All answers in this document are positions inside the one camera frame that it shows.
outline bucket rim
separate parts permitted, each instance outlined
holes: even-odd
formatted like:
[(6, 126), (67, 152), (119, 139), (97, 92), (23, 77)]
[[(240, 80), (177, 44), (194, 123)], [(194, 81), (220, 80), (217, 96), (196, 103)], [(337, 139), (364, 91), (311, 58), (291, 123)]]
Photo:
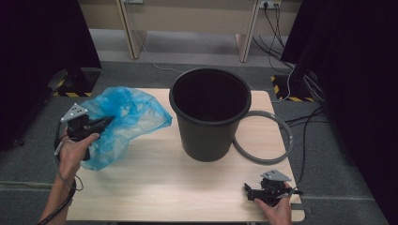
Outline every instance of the bucket rim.
[[(196, 119), (196, 118), (194, 118), (194, 117), (192, 117), (192, 116), (190, 116), (190, 115), (187, 115), (186, 113), (182, 112), (182, 111), (177, 107), (177, 105), (176, 105), (175, 102), (174, 102), (174, 97), (173, 97), (173, 90), (174, 90), (174, 87), (175, 87), (177, 81), (180, 80), (181, 78), (187, 76), (187, 74), (189, 75), (189, 74), (191, 74), (191, 73), (193, 73), (193, 72), (196, 72), (196, 71), (199, 71), (199, 72), (200, 72), (200, 71), (206, 71), (206, 70), (209, 70), (209, 71), (218, 71), (218, 72), (222, 72), (222, 73), (226, 73), (226, 74), (232, 75), (234, 78), (236, 78), (236, 79), (242, 84), (242, 86), (243, 86), (244, 89), (245, 89), (245, 93), (247, 94), (247, 95), (246, 95), (246, 97), (247, 97), (247, 102), (246, 102), (246, 105), (245, 105), (244, 109), (243, 109), (240, 113), (238, 113), (237, 115), (235, 115), (235, 116), (233, 116), (233, 117), (231, 117), (231, 118), (225, 119), (225, 120), (220, 120), (220, 121), (207, 121), (207, 120)], [(175, 81), (174, 81), (174, 82), (172, 83), (172, 85), (170, 86), (169, 101), (170, 101), (171, 107), (172, 107), (173, 110), (176, 112), (177, 117), (182, 116), (182, 117), (186, 118), (188, 121), (190, 121), (190, 122), (192, 122), (192, 123), (201, 124), (201, 125), (204, 125), (204, 126), (205, 126), (205, 125), (208, 125), (208, 126), (224, 126), (224, 125), (233, 124), (233, 123), (235, 123), (236, 121), (239, 121), (239, 120), (241, 120), (243, 117), (245, 117), (245, 115), (248, 113), (249, 109), (250, 109), (251, 106), (252, 106), (252, 92), (251, 92), (251, 89), (249, 88), (249, 85), (248, 85), (240, 76), (238, 76), (238, 75), (237, 75), (236, 73), (234, 73), (234, 72), (228, 71), (228, 70), (226, 70), (226, 69), (220, 69), (220, 68), (214, 68), (214, 67), (198, 67), (198, 68), (193, 68), (193, 69), (190, 69), (190, 70), (187, 70), (187, 71), (183, 72), (182, 74), (180, 74), (180, 75), (175, 79)]]

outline blue plastic bag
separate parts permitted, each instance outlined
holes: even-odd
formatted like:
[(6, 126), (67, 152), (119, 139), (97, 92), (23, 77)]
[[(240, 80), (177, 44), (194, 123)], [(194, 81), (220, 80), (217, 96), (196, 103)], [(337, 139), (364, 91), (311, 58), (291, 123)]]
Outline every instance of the blue plastic bag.
[(109, 87), (81, 106), (88, 109), (90, 119), (115, 117), (100, 138), (91, 144), (91, 159), (82, 162), (84, 168), (92, 171), (99, 171), (123, 158), (130, 140), (172, 123), (172, 116), (153, 96), (133, 88)]

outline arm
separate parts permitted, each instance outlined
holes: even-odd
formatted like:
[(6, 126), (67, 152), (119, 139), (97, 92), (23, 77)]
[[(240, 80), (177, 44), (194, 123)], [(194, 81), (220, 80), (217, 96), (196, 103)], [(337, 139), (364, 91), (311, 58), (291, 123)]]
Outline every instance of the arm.
[[(42, 221), (49, 216), (68, 197), (72, 189), (74, 177), (80, 169), (80, 161), (84, 158), (86, 149), (99, 136), (100, 135), (98, 133), (94, 133), (80, 142), (69, 140), (68, 137), (63, 139), (63, 145), (61, 147), (61, 151), (59, 152), (60, 164), (58, 174), (55, 177), (47, 204), (43, 210), (43, 213), (41, 214), (39, 221)], [(68, 208), (69, 206), (67, 205), (47, 224), (66, 224)]]
[(292, 224), (292, 209), (290, 207), (290, 197), (284, 197), (279, 200), (279, 203), (274, 207), (270, 207), (259, 199), (254, 199), (254, 202), (263, 210), (266, 218), (271, 225), (291, 225)]

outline gray floor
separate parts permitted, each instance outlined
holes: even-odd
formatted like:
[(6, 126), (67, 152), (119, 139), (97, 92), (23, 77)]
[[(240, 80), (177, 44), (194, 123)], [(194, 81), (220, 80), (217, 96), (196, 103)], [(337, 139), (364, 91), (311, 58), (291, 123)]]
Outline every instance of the gray floor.
[[(91, 33), (103, 66), (94, 95), (114, 85), (164, 88), (172, 83), (178, 71), (215, 67), (235, 72), (253, 89), (267, 91), (276, 100), (270, 76), (289, 71), (254, 44), (248, 62), (240, 63), (233, 35), (152, 32), (145, 40), (140, 58), (131, 60), (123, 32), (92, 30)], [(268, 44), (272, 41), (272, 37), (263, 38)], [(72, 103), (83, 100), (53, 97), (26, 131), (26, 145), (0, 152), (0, 224), (34, 224), (38, 220), (54, 179), (51, 156), (54, 125)], [(283, 101), (273, 106), (277, 115), (288, 120), (309, 115), (319, 105)], [(320, 116), (314, 121), (328, 119)], [(298, 179), (303, 125), (292, 130), (297, 142), (289, 159)], [(298, 224), (388, 224), (357, 168), (344, 158), (330, 124), (311, 123), (306, 132), (306, 167), (299, 186), (305, 193), (302, 201), (306, 218)], [(71, 221), (69, 224), (114, 223)]]

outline human hand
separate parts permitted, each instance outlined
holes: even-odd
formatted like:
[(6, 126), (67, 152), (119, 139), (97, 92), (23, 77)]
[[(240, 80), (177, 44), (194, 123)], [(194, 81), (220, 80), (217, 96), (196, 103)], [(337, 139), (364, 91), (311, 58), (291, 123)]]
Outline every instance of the human hand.
[(98, 133), (93, 133), (79, 142), (74, 142), (64, 130), (63, 137), (64, 138), (61, 140), (62, 147), (59, 152), (60, 164), (58, 170), (61, 178), (70, 180), (74, 178), (79, 171), (80, 161), (83, 160), (85, 151), (93, 141), (100, 137), (100, 135)]
[(254, 199), (254, 202), (263, 210), (266, 218), (271, 225), (290, 225), (292, 224), (292, 209), (290, 207), (290, 197), (281, 198), (274, 207), (268, 206), (259, 199)]

